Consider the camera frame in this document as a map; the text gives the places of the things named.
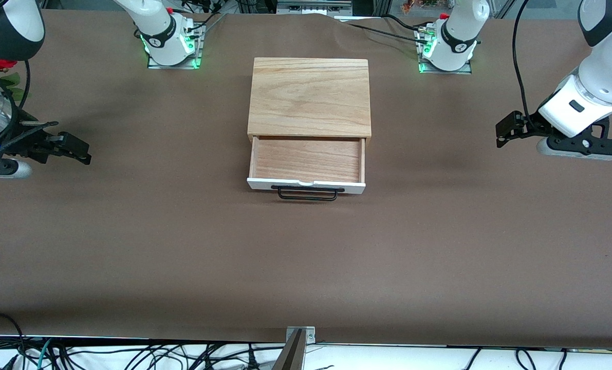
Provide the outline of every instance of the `table surface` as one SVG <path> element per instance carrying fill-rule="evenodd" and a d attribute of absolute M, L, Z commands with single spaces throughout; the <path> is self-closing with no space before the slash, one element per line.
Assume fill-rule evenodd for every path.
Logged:
<path fill-rule="evenodd" d="M 0 180 L 0 311 L 26 333 L 612 346 L 612 162 L 496 149 L 521 106 L 510 21 L 486 24 L 472 75 L 447 76 L 319 15 L 227 15 L 184 71 L 146 70 L 124 12 L 43 14 L 26 110 L 94 160 Z M 519 43 L 532 107 L 589 50 L 576 22 L 523 21 Z M 254 57 L 369 60 L 362 196 L 249 189 Z"/>

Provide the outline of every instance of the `open drawer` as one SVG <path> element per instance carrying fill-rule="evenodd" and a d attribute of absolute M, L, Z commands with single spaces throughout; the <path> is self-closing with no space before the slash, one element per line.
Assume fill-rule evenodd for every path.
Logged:
<path fill-rule="evenodd" d="M 247 182 L 256 190 L 361 194 L 365 138 L 253 136 Z"/>

